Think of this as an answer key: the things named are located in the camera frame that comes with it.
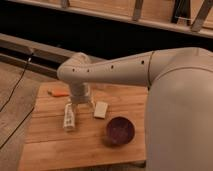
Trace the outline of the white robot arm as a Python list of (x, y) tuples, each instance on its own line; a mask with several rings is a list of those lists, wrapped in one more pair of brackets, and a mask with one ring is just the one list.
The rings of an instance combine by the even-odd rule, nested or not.
[(147, 171), (213, 171), (213, 52), (174, 48), (98, 63), (76, 53), (57, 77), (80, 100), (89, 83), (148, 87)]

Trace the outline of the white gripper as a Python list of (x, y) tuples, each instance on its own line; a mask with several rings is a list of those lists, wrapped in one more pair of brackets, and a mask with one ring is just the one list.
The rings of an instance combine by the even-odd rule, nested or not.
[(70, 99), (71, 102), (69, 104), (69, 115), (72, 118), (75, 118), (75, 111), (76, 111), (76, 105), (75, 104), (81, 104), (81, 103), (87, 103), (92, 112), (95, 111), (95, 104), (91, 100), (91, 91), (90, 86), (86, 83), (80, 83), (80, 84), (71, 84), (69, 86), (70, 90)]

